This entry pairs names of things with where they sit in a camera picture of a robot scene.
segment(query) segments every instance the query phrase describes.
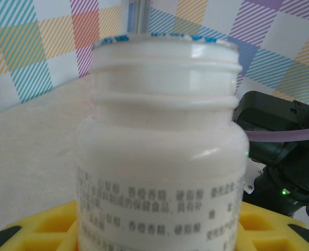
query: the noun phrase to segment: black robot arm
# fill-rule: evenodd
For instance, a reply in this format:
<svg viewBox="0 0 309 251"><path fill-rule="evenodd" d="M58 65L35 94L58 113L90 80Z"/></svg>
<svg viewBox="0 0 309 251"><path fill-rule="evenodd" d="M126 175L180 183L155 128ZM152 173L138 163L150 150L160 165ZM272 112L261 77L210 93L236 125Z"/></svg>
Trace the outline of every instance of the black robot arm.
<svg viewBox="0 0 309 251"><path fill-rule="evenodd" d="M309 129L309 105L260 92L246 93L234 112L234 121L246 131ZM249 157L265 164L254 182L254 191L243 200L292 216L309 206L309 140L252 142Z"/></svg>

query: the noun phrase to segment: pastel plaid pattern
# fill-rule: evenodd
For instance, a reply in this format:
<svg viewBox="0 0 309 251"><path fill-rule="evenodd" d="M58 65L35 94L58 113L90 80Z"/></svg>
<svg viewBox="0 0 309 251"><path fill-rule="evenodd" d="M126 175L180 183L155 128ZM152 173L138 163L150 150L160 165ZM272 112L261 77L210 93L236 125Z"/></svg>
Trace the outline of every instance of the pastel plaid pattern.
<svg viewBox="0 0 309 251"><path fill-rule="evenodd" d="M0 111L88 74L94 41L126 32L123 21L131 30L134 1L125 1L121 20L117 0L0 0ZM152 0L149 32L232 41L238 92L309 104L309 0Z"/></svg>

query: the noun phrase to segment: white table surface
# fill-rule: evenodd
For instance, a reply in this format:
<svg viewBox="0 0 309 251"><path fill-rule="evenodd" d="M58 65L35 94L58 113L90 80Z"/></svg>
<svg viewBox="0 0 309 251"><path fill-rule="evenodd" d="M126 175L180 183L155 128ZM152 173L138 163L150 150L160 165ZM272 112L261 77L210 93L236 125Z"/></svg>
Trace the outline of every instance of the white table surface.
<svg viewBox="0 0 309 251"><path fill-rule="evenodd" d="M90 90L86 76L0 114L0 230L75 199L74 132ZM309 226L304 210L295 218Z"/></svg>

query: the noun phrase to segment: white plastic bottle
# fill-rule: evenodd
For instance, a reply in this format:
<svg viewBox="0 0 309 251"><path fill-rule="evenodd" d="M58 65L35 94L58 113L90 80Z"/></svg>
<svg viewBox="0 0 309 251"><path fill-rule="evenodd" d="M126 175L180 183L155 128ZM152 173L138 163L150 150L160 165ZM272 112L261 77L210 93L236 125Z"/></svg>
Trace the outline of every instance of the white plastic bottle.
<svg viewBox="0 0 309 251"><path fill-rule="evenodd" d="M79 250L234 250L248 154L231 120L235 46L176 34L99 44L76 142Z"/></svg>

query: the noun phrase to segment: green led light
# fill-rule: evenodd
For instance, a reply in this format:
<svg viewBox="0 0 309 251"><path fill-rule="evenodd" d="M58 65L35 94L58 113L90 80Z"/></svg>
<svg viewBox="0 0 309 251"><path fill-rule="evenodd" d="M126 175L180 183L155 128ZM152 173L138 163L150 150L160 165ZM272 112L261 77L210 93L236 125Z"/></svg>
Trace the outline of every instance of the green led light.
<svg viewBox="0 0 309 251"><path fill-rule="evenodd" d="M290 192L289 192L288 190L286 190L285 188L281 191L281 193L282 193L283 195L288 195L288 194L290 194Z"/></svg>

